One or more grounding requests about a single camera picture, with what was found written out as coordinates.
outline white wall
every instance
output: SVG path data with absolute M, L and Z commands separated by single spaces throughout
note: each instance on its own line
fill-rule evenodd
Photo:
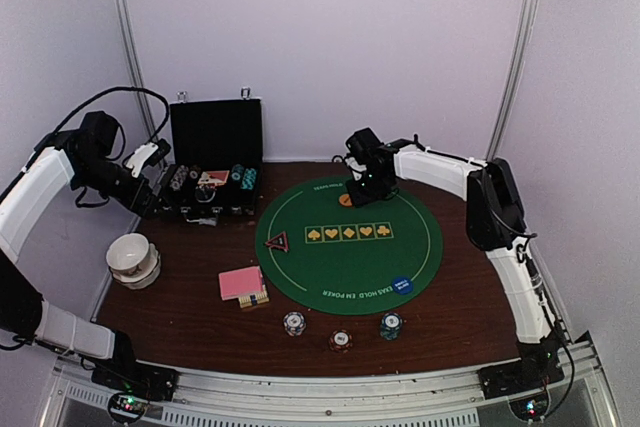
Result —
M 268 159 L 383 140 L 485 154 L 522 0 L 128 0 L 145 84 L 264 99 Z
M 500 155 L 627 426 L 640 404 L 640 0 L 541 0 Z
M 0 190 L 33 146 L 94 93 L 128 84 L 112 0 L 0 0 Z M 99 107 L 143 140 L 133 99 L 114 94 Z M 119 205 L 77 210 L 65 191 L 36 225 L 20 270 L 52 303 L 87 318 L 105 275 L 104 253 L 132 215 Z M 0 333 L 0 342 L 10 336 Z M 25 347 L 0 352 L 0 424 L 30 426 L 55 357 Z

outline white ceramic bowl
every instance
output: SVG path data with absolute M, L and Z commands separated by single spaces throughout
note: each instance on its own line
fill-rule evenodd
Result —
M 116 239 L 107 250 L 107 264 L 112 272 L 133 275 L 139 266 L 146 265 L 151 249 L 142 234 L 126 234 Z

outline red triangle token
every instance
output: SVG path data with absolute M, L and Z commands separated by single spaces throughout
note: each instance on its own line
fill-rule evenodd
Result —
M 289 252 L 289 240 L 287 239 L 286 232 L 280 232 L 272 239 L 267 240 L 264 245 L 266 245 L 270 249 L 278 249 L 282 250 L 283 252 Z

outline black cable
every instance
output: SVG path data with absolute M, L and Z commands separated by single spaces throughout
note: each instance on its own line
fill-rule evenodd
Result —
M 489 211 L 491 212 L 491 215 L 498 221 L 500 225 L 502 225 L 505 229 L 507 229 L 512 234 L 515 234 L 518 237 L 522 237 L 527 240 L 535 239 L 538 236 L 536 232 L 532 232 L 531 234 L 527 234 L 525 232 L 518 232 L 516 229 L 514 229 L 509 224 L 507 224 L 504 220 L 502 220 L 498 215 L 498 213 L 495 210 L 493 210 L 493 208 L 488 203 L 487 205 L 489 207 Z
M 516 247 L 516 258 L 518 259 L 518 263 L 522 264 L 527 260 L 527 247 L 529 247 L 529 242 L 531 239 L 537 237 L 537 234 L 534 237 L 527 237 L 527 240 L 524 241 L 524 244 L 518 244 Z
M 549 324 L 551 331 L 558 338 L 558 341 L 562 345 L 562 348 L 564 349 L 565 353 L 567 354 L 567 357 L 569 358 L 569 363 L 571 364 L 571 378 L 569 379 L 569 385 L 567 386 L 567 390 L 565 390 L 564 395 L 562 396 L 560 401 L 550 411 L 548 411 L 541 417 L 544 421 L 549 417 L 551 417 L 554 413 L 556 413 L 560 408 L 560 406 L 565 402 L 565 400 L 567 400 L 567 397 L 569 396 L 569 392 L 571 392 L 571 387 L 573 387 L 573 381 L 575 380 L 576 364 L 573 361 L 573 356 L 571 355 L 571 352 L 569 352 L 569 347 L 567 346 L 567 342 L 564 339 L 564 336 L 561 333 L 559 333 L 557 329 L 553 326 L 553 323 L 551 322 L 551 318 L 549 317 L 549 313 L 547 312 L 547 309 L 543 307 L 542 311 L 544 312 L 544 317 L 547 321 L 547 324 Z
M 448 159 L 459 160 L 461 162 L 465 162 L 467 164 L 475 165 L 476 167 L 484 168 L 484 165 L 474 162 L 473 160 L 465 159 L 464 157 L 460 157 L 459 155 L 447 154 L 446 152 L 438 152 L 437 150 L 427 150 L 428 154 L 439 155 L 440 157 L 447 157 Z
M 73 109 L 69 114 L 67 114 L 67 116 L 62 120 L 62 122 L 60 122 L 56 126 L 56 128 L 53 129 L 53 131 L 49 132 L 45 136 L 45 139 L 49 139 L 54 135 L 56 135 L 58 132 L 60 132 L 60 130 L 67 124 L 67 122 L 69 122 L 69 120 L 71 120 L 78 112 L 80 112 L 81 110 L 83 110 L 84 108 L 86 108 L 87 106 L 95 102 L 96 100 L 104 97 L 105 95 L 109 95 L 113 92 L 139 92 L 139 93 L 143 93 L 143 94 L 155 97 L 156 99 L 160 100 L 160 102 L 162 102 L 165 108 L 164 118 L 162 119 L 162 122 L 160 122 L 160 125 L 156 128 L 156 130 L 149 136 L 149 140 L 147 140 L 147 142 L 153 141 L 169 120 L 169 102 L 162 95 L 152 90 L 145 89 L 144 87 L 126 87 L 126 86 L 111 87 L 109 89 L 103 90 L 102 92 L 98 92 L 96 95 L 94 95 L 90 99 L 85 100 L 75 109 Z M 46 145 L 46 142 L 43 140 L 42 142 L 40 142 L 38 147 L 36 147 L 36 149 L 31 154 L 31 157 L 29 157 L 29 160 L 27 161 L 25 166 L 22 168 L 22 170 L 18 173 L 18 175 L 14 177 L 14 179 L 11 181 L 9 186 L 2 192 L 2 194 L 0 194 L 0 203 L 2 203 L 4 199 L 6 199 L 7 195 L 9 195 L 9 192 L 13 190 L 13 188 L 17 185 L 17 183 L 20 182 L 20 179 L 24 177 L 24 174 L 31 168 L 31 166 L 36 162 L 36 160 L 38 160 L 38 157 L 40 157 L 40 154 L 42 154 L 42 152 L 45 149 L 44 147 L 45 145 Z
M 398 187 L 396 187 L 395 189 L 393 189 L 391 192 L 389 192 L 389 195 L 387 195 L 384 199 L 384 201 L 389 201 L 391 199 L 393 199 L 396 195 L 398 195 L 400 193 L 400 189 Z
M 17 343 L 15 345 L 2 345 L 2 344 L 0 344 L 0 350 L 4 350 L 5 352 L 14 352 L 14 351 L 24 347 L 25 345 L 27 345 L 29 343 L 29 341 L 27 339 L 23 339 L 22 337 L 20 337 L 18 335 L 14 335 L 11 340 L 13 340 L 14 342 L 17 342 Z
M 87 359 L 85 359 L 84 357 L 80 357 L 80 367 L 82 367 L 84 370 L 88 370 L 89 372 L 96 370 L 96 367 L 87 367 L 85 365 L 86 360 Z
M 82 192 L 80 192 L 80 195 L 78 195 L 78 197 L 75 200 L 75 204 L 76 204 L 77 208 L 79 208 L 79 209 L 96 209 L 98 207 L 104 207 L 111 200 L 111 197 L 107 197 L 104 201 L 96 202 L 95 204 L 82 203 L 81 201 L 82 201 L 82 199 L 84 199 L 84 196 L 87 195 L 87 191 L 88 190 L 89 189 L 87 188 L 86 185 L 82 188 Z
M 122 154 L 124 154 L 124 149 L 127 146 L 127 137 L 124 135 L 124 129 L 122 128 L 122 124 L 120 122 L 118 122 L 118 130 L 120 131 L 120 134 L 122 134 L 122 145 L 120 146 L 120 152 L 118 152 L 118 155 L 116 155 L 115 157 L 107 157 L 105 159 L 109 162 L 116 162 L 120 157 L 122 157 Z

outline small cup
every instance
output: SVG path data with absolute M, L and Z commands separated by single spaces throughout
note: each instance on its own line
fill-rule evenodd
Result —
M 148 269 L 154 256 L 149 241 L 142 234 L 126 234 L 116 239 L 107 251 L 107 264 L 111 272 L 133 277 Z

